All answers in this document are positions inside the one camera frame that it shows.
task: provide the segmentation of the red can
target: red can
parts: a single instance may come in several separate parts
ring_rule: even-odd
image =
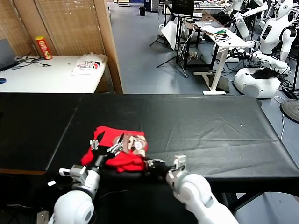
[[[47,46],[47,43],[45,41],[44,36],[37,36],[36,41],[38,43],[39,48],[41,49],[43,56],[45,57],[46,60],[52,59],[52,54]]]

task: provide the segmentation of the black tablecloth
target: black tablecloth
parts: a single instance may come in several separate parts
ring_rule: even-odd
[[[148,157],[172,163],[174,155],[187,155],[188,169],[206,177],[214,190],[296,194],[299,169],[254,98],[109,94],[1,96],[6,98],[17,99],[14,106],[7,103],[15,114],[7,115],[7,107],[0,107],[4,110],[0,133],[14,127],[20,130],[18,134],[32,134],[26,135],[29,138],[22,137],[17,144],[13,143],[13,136],[18,136],[14,131],[5,139],[1,137],[0,146],[7,148],[0,168],[46,168],[50,172],[71,167],[87,151],[95,128],[109,126],[144,131],[149,143]],[[35,125],[28,125],[24,120]],[[20,129],[20,124],[28,128]],[[29,160],[17,160],[18,153]],[[117,178],[138,175],[123,173]]]

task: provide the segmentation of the white table leg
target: white table leg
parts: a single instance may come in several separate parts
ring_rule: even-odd
[[[223,91],[223,90],[217,91],[216,87],[217,87],[217,84],[219,82],[219,79],[220,79],[220,76],[221,76],[221,73],[222,73],[222,69],[223,69],[225,60],[226,60],[227,55],[228,55],[228,49],[229,48],[222,48],[221,49],[221,57],[220,57],[220,61],[219,61],[219,65],[218,65],[216,74],[214,76],[214,80],[212,82],[212,86],[209,87],[210,91],[203,91],[204,95],[225,95],[225,91]]]

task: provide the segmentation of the desk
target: desk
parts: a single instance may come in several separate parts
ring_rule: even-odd
[[[107,65],[108,57],[100,55],[103,60],[97,75],[75,75],[72,69],[79,56],[54,56],[51,60],[42,60],[51,67],[42,67],[34,63],[17,70],[0,72],[0,77],[7,81],[0,84],[0,92],[35,92],[35,93],[94,93],[104,75],[113,93],[113,85]]]
[[[208,13],[203,12],[201,21],[210,21],[210,20],[213,20],[213,21],[219,23],[213,16],[211,16]],[[197,27],[196,25],[193,26],[193,24],[188,23],[188,22],[185,22],[184,24],[185,24],[185,26],[186,26],[186,28],[188,30],[188,36],[191,35],[191,33],[193,31],[193,28],[194,28],[195,32],[198,32],[197,39],[196,39],[196,47],[198,47],[199,34],[201,32],[200,27]],[[213,66],[214,66],[214,62],[215,62],[216,56],[217,56],[218,49],[215,49],[213,57],[212,57],[212,61],[211,61],[210,64],[188,64],[187,62],[188,62],[188,57],[189,57],[190,43],[191,43],[191,41],[189,39],[187,41],[187,44],[186,44],[186,51],[185,51],[185,58],[184,58],[184,69],[186,69],[186,68],[206,68],[206,67],[208,67],[209,70],[212,70]]]
[[[245,48],[247,47],[247,43],[238,37],[236,34],[231,32],[229,29],[223,27],[222,29],[226,30],[226,35],[229,36],[230,39],[227,41],[218,41],[214,35],[210,35],[207,33],[208,37],[210,37],[215,44],[217,44],[219,49],[215,49],[215,52],[221,52],[220,60],[219,60],[219,65],[217,68],[217,71],[215,73],[212,86],[209,84],[209,78],[206,74],[202,74],[203,79],[205,80],[207,86],[209,87],[210,91],[203,91],[204,95],[225,95],[225,91],[218,91],[216,90],[217,84],[219,82],[223,66],[225,64],[225,60],[227,58],[228,50],[229,48]]]
[[[169,164],[187,155],[188,169],[214,192],[299,196],[299,169],[254,98],[2,93],[0,101],[0,172],[51,174],[79,164],[95,128],[106,125],[144,131],[148,157]],[[140,173],[107,170],[100,186],[122,190],[128,182],[142,192]]]

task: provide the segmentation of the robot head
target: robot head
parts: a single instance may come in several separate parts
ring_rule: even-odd
[[[292,7],[293,7],[293,0],[277,0],[275,8],[275,17],[279,19],[285,15],[288,16]]]

